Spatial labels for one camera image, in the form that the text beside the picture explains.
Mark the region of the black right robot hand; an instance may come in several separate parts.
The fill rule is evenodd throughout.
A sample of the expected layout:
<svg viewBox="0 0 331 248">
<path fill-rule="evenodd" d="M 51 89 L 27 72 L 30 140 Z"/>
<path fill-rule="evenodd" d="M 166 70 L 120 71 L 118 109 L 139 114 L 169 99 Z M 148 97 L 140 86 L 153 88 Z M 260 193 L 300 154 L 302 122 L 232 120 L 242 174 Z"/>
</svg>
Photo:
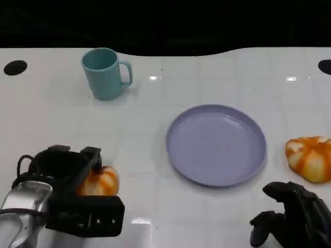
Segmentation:
<svg viewBox="0 0 331 248">
<path fill-rule="evenodd" d="M 315 193 L 294 182 L 270 182 L 262 191 L 284 205 L 284 213 L 263 211 L 250 225 L 250 245 L 260 247 L 269 234 L 282 247 L 330 247 L 330 210 Z"/>
</svg>

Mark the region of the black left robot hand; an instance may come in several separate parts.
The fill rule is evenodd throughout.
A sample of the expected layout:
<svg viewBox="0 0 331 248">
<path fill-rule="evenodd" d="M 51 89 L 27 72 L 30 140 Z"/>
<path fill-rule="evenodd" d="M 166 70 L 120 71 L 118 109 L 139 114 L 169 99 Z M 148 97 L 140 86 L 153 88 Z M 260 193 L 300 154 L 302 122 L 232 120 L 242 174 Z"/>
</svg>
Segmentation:
<svg viewBox="0 0 331 248">
<path fill-rule="evenodd" d="M 54 145 L 35 155 L 28 173 L 44 179 L 60 195 L 74 194 L 91 169 L 100 169 L 101 149 L 87 146 L 79 152 Z"/>
</svg>

